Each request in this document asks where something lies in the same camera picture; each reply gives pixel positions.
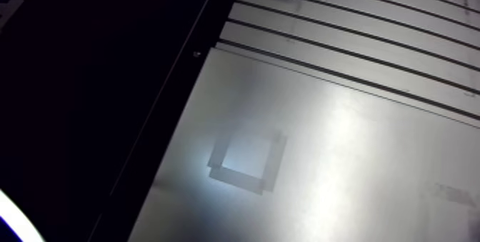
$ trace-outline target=brushed aluminum panel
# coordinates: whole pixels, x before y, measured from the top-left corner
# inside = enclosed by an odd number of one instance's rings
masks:
[[[373,64],[364,59],[346,56],[329,49],[233,23],[226,23],[221,38],[409,92],[480,115],[480,100],[473,96],[467,96],[465,91],[388,66]]]
[[[304,0],[241,0],[362,31],[480,67],[480,50],[361,14]]]
[[[319,0],[375,14],[480,46],[480,33],[455,23],[377,0]]]
[[[249,129],[284,133],[272,192],[210,177],[232,120],[244,173],[265,163]],[[214,49],[130,241],[477,241],[479,147],[477,128]]]
[[[472,86],[471,76],[475,79],[480,79],[480,72],[478,71],[454,65],[448,61],[442,61],[426,54],[243,4],[235,4],[229,17],[253,25],[263,26],[267,29],[318,41],[321,44],[346,49],[347,51],[375,59],[388,61],[398,66],[422,71],[425,74],[453,81],[463,86]]]

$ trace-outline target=square tape mark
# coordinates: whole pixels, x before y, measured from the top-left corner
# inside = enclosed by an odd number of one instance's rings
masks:
[[[242,134],[253,134],[256,138],[265,139],[269,143],[269,151],[265,160],[261,178],[236,171],[224,166],[224,160],[230,151],[232,140]],[[261,195],[264,191],[273,191],[276,177],[280,169],[281,158],[284,155],[286,136],[277,130],[258,130],[230,125],[223,128],[216,139],[207,166],[211,168],[209,176],[218,181],[243,188]]]

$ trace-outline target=white curved light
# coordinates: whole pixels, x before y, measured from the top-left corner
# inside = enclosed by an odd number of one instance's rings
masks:
[[[44,242],[31,221],[2,190],[0,190],[0,217],[23,242]]]

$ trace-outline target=gray surface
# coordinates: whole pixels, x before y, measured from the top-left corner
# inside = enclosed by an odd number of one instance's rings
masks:
[[[423,29],[450,36],[451,38],[465,41],[469,44],[480,46],[480,35],[478,31],[472,31],[471,29],[451,23],[449,21],[429,16],[427,14],[419,13],[410,9],[405,9],[400,6],[388,4],[386,2],[377,0],[320,0],[330,4],[337,4],[339,6],[345,6],[351,9],[364,11],[377,16],[386,17],[406,24],[418,26]],[[459,17],[463,17],[463,21],[466,21],[466,14],[459,12],[456,14]],[[480,21],[472,20],[471,25],[478,25]]]
[[[379,0],[239,1],[131,242],[480,241],[480,98],[437,81],[480,89],[480,32]]]
[[[480,51],[461,44],[352,12],[304,0],[242,0],[290,14],[398,41],[466,64],[480,67]]]
[[[272,192],[209,176],[232,120],[287,137]],[[235,146],[232,169],[263,166]],[[478,148],[477,128],[213,50],[130,241],[475,241]]]

